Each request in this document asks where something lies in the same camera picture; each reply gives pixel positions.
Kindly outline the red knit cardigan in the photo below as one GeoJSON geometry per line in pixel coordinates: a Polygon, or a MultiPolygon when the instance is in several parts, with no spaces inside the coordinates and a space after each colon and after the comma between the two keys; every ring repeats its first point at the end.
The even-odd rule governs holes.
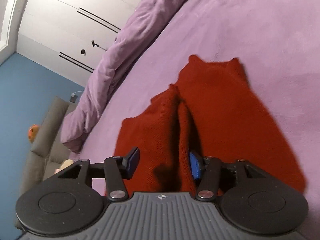
{"type": "Polygon", "coordinates": [[[298,161],[276,122],[252,92],[238,59],[204,62],[191,55],[176,83],[127,118],[115,155],[140,150],[129,193],[196,192],[189,153],[225,163],[246,159],[298,192],[306,187],[298,161]]]}

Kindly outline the purple duvet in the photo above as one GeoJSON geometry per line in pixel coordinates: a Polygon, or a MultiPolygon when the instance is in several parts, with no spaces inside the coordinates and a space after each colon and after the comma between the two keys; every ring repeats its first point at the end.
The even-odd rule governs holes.
{"type": "Polygon", "coordinates": [[[76,109],[61,128],[61,142],[78,153],[102,116],[113,85],[155,40],[186,0],[141,0],[89,77],[76,109]]]}

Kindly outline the orange plush toy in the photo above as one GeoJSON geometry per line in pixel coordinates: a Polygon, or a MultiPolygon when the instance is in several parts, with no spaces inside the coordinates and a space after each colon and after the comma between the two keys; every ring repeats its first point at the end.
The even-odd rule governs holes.
{"type": "Polygon", "coordinates": [[[39,125],[32,125],[28,130],[28,139],[31,143],[34,142],[38,132],[39,132],[40,126],[39,125]]]}

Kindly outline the pink plush pig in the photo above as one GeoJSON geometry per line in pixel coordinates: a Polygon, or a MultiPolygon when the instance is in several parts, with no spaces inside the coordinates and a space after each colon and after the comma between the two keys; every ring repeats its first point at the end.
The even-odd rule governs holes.
{"type": "Polygon", "coordinates": [[[61,164],[61,166],[55,170],[54,174],[57,174],[58,172],[60,172],[61,170],[65,169],[65,168],[67,168],[67,167],[69,167],[69,166],[72,165],[73,163],[74,163],[74,161],[73,161],[72,159],[67,159],[67,160],[65,160],[65,161],[61,164]]]}

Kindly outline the white wardrobe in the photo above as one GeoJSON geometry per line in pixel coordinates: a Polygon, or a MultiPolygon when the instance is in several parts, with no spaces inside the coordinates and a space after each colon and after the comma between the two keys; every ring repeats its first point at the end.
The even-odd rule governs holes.
{"type": "Polygon", "coordinates": [[[141,0],[28,0],[17,52],[81,85],[141,0]]]}

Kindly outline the grey upholstered headboard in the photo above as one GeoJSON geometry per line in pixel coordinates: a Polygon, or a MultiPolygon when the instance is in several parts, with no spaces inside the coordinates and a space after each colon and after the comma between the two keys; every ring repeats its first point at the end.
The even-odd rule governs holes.
{"type": "Polygon", "coordinates": [[[75,103],[55,97],[31,144],[22,173],[21,196],[43,180],[54,175],[56,169],[70,156],[70,150],[60,141],[64,117],[74,111],[75,103]]]}

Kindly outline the purple bed sheet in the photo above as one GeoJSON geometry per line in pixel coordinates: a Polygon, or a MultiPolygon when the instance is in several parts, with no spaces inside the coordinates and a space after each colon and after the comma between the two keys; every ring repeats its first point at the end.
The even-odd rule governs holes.
{"type": "Polygon", "coordinates": [[[74,157],[94,163],[110,157],[122,121],[176,81],[192,54],[244,64],[306,175],[309,214],[301,232],[319,239],[319,0],[186,0],[113,85],[74,157]]]}

